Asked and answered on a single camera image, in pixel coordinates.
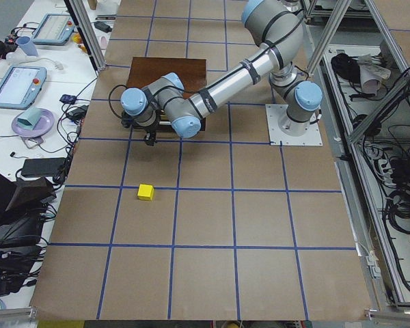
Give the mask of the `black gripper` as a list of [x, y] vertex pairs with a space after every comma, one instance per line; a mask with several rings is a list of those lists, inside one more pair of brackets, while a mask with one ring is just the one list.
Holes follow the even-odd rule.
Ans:
[[147, 146], [154, 146], [156, 143], [156, 130], [159, 126], [161, 117], [158, 111], [145, 109], [139, 115], [131, 116], [123, 111], [121, 124], [124, 128], [142, 129], [146, 131], [144, 142]]

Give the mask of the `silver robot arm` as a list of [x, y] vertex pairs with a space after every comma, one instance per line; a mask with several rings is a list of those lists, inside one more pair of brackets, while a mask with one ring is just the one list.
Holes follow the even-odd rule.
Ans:
[[122, 126], [145, 130], [144, 141], [152, 146], [164, 114], [179, 137], [194, 137], [206, 116], [266, 77], [288, 105], [279, 119], [280, 129], [302, 136], [323, 99], [321, 88], [298, 77], [292, 62], [303, 41], [302, 20], [281, 1], [248, 1], [241, 20], [259, 48], [257, 53], [215, 82], [192, 91], [189, 98], [183, 98], [186, 91], [174, 72], [143, 88], [125, 89], [120, 98]]

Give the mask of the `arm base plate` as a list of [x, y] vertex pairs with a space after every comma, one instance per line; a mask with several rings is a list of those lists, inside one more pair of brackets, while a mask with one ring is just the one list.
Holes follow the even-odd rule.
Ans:
[[308, 122], [298, 123], [287, 116], [288, 105], [266, 104], [269, 143], [272, 146], [323, 146], [315, 115]]

